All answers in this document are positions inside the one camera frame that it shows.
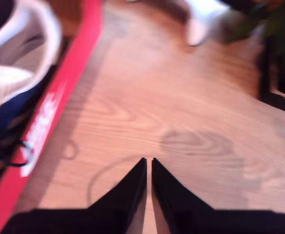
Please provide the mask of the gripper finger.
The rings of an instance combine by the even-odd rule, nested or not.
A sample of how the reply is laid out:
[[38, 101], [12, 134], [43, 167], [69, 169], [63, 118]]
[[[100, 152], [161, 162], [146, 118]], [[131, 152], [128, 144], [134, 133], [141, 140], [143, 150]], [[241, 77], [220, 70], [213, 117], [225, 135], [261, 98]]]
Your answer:
[[147, 161], [140, 159], [108, 193], [88, 208], [90, 234], [125, 234], [147, 186]]
[[172, 234], [194, 234], [194, 218], [215, 211], [183, 186], [157, 158], [152, 160], [152, 186]]

